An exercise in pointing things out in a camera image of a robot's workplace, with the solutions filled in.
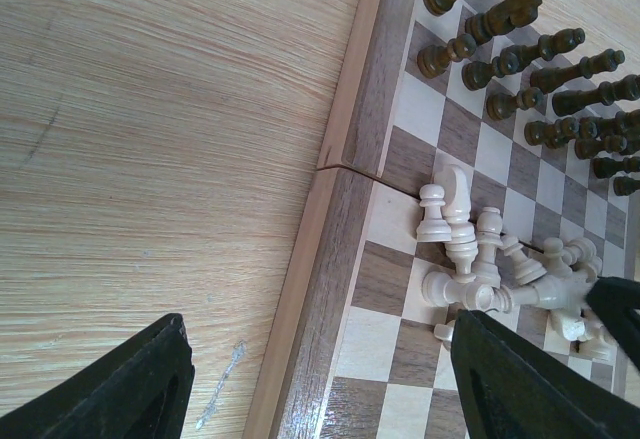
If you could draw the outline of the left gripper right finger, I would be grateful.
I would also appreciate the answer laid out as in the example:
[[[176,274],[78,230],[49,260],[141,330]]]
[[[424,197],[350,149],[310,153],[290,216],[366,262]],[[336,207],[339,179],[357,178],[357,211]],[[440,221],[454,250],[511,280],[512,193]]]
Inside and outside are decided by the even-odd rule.
[[[639,361],[639,284],[546,275],[501,289],[507,305],[590,308],[626,356]],[[473,438],[636,438],[638,407],[569,369],[480,310],[458,312],[451,360]]]

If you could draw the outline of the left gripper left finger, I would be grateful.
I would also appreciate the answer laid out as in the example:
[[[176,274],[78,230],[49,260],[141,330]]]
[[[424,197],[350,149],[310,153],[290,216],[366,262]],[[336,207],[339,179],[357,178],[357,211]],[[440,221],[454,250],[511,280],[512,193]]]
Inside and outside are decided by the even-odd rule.
[[[183,317],[167,314],[1,417],[3,438],[179,438],[195,377]]]

